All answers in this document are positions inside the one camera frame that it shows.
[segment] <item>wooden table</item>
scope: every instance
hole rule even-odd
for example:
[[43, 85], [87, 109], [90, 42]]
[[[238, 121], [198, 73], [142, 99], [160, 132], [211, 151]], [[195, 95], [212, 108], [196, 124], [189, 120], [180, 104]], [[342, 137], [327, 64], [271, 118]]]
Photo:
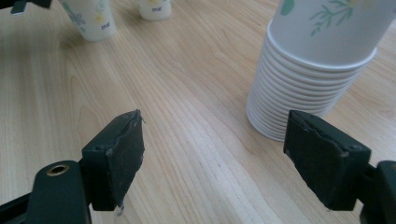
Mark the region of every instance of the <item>wooden table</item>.
[[[245, 106], [278, 1], [174, 0], [167, 21], [113, 1], [117, 33], [84, 41], [58, 1], [0, 10], [0, 204], [42, 167], [78, 161], [113, 118], [139, 108], [145, 159], [123, 217], [93, 223], [359, 223], [328, 211]], [[396, 160], [396, 22], [327, 121]]]

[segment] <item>light wood grain surface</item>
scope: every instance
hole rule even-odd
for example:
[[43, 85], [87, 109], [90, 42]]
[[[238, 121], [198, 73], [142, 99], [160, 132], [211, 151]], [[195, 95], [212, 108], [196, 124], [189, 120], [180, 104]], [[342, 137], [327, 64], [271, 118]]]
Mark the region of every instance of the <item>light wood grain surface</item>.
[[[328, 211], [245, 106], [278, 1], [174, 0], [167, 21], [112, 2], [117, 33], [84, 41], [58, 1], [0, 10], [0, 204], [32, 189], [36, 172], [81, 158], [114, 117], [139, 108], [142, 168], [122, 217], [94, 223], [359, 223]], [[396, 160], [396, 22], [327, 121]]]

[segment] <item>black object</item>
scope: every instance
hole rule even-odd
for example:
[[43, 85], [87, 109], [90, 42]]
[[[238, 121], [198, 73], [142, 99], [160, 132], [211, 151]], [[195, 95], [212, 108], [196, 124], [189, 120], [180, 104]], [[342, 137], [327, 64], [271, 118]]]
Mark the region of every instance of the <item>black object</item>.
[[91, 223], [95, 211], [122, 206], [144, 153], [136, 110], [114, 118], [82, 149], [82, 159], [41, 169], [30, 194], [0, 206], [0, 223]]
[[317, 116], [291, 110], [284, 152], [319, 200], [334, 211], [363, 202], [361, 223], [396, 223], [396, 162], [368, 162], [371, 150]]
[[40, 7], [50, 8], [51, 0], [0, 0], [0, 9], [13, 7], [11, 14], [21, 14], [28, 2], [32, 2]]

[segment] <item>table surface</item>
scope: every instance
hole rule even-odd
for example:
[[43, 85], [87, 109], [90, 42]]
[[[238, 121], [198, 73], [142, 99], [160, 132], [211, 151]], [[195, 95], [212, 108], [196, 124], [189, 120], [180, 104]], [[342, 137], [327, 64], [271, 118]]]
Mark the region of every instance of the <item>table surface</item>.
[[[113, 118], [139, 108], [145, 159], [122, 217], [93, 223], [359, 223], [326, 209], [283, 153], [259, 134], [246, 103], [278, 1], [174, 0], [169, 20], [113, 1], [118, 31], [83, 40], [58, 1], [21, 16], [0, 10], [0, 204], [36, 172], [81, 158]], [[396, 22], [325, 120], [396, 160]]]

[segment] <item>cup with leaf print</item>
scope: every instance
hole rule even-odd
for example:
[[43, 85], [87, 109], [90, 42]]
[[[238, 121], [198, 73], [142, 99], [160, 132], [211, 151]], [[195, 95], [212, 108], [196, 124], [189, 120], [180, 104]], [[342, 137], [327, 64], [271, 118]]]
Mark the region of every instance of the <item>cup with leaf print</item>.
[[88, 41], [100, 41], [117, 31], [109, 0], [59, 0], [67, 15]]
[[356, 67], [375, 52], [395, 10], [395, 0], [282, 0], [268, 28], [301, 62]]
[[136, 0], [140, 16], [146, 21], [163, 21], [172, 13], [171, 0]]

